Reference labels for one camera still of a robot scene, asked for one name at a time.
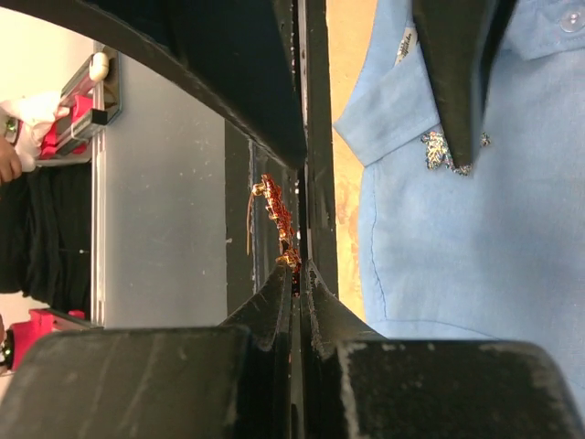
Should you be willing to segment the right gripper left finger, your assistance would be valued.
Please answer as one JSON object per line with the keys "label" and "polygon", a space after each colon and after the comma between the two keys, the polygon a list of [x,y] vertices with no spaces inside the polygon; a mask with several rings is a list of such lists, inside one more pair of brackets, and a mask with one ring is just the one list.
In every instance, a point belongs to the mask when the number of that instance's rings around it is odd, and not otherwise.
{"label": "right gripper left finger", "polygon": [[216,327],[61,332],[27,353],[4,438],[287,438],[292,272]]}

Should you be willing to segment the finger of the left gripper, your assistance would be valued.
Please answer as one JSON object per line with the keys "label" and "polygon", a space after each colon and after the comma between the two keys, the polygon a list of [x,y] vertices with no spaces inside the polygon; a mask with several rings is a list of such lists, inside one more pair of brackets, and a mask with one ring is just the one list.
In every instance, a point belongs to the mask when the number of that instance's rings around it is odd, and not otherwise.
{"label": "finger of the left gripper", "polygon": [[499,0],[416,0],[413,21],[453,164],[479,154],[492,67],[510,21]]}

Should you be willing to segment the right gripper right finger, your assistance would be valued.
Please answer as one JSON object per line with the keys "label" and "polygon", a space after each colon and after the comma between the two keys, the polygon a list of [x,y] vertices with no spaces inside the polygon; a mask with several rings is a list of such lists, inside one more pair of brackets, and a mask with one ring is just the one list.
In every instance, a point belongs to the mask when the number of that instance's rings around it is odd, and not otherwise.
{"label": "right gripper right finger", "polygon": [[309,438],[581,438],[556,363],[509,340],[388,339],[307,262],[301,275]]}

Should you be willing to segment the red leaf brooch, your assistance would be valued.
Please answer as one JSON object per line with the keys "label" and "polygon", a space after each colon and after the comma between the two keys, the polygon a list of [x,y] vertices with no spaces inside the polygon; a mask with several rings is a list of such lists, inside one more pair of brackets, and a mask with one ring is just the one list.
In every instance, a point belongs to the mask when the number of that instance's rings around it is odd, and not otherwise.
{"label": "red leaf brooch", "polygon": [[285,262],[292,270],[292,296],[298,296],[300,294],[302,259],[298,249],[294,246],[295,231],[292,226],[292,215],[282,200],[282,188],[275,183],[269,174],[262,174],[261,182],[253,184],[251,187],[246,215],[246,252],[250,254],[250,215],[256,197],[264,197],[266,200],[265,209],[268,212],[268,218],[274,222],[279,235],[280,255],[276,261]]}

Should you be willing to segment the blue button shirt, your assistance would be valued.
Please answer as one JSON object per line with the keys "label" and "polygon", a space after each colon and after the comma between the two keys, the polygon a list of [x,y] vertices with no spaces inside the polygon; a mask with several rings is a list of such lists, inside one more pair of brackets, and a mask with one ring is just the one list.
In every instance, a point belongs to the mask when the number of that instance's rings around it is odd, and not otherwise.
{"label": "blue button shirt", "polygon": [[522,1],[469,176],[429,170],[442,131],[406,1],[378,3],[336,130],[364,167],[360,269],[387,337],[584,340],[584,4]]}

